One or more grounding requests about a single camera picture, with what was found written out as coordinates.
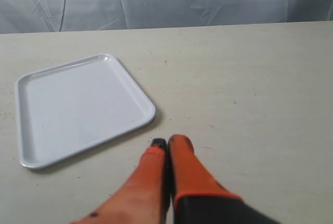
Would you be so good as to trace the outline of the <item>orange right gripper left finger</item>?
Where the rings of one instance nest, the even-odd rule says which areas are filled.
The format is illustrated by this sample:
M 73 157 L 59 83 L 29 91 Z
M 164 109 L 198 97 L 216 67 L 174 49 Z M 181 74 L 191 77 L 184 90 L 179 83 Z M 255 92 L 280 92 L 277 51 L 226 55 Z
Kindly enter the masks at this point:
M 153 139 L 125 183 L 87 216 L 73 223 L 165 223 L 167 143 Z

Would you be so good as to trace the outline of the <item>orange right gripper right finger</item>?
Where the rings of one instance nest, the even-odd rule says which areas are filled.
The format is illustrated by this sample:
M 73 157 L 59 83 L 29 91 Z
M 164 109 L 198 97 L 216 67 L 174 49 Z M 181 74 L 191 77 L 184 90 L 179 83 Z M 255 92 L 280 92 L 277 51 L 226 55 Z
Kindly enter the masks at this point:
M 194 152 L 190 139 L 168 141 L 174 223 L 276 223 L 219 184 Z

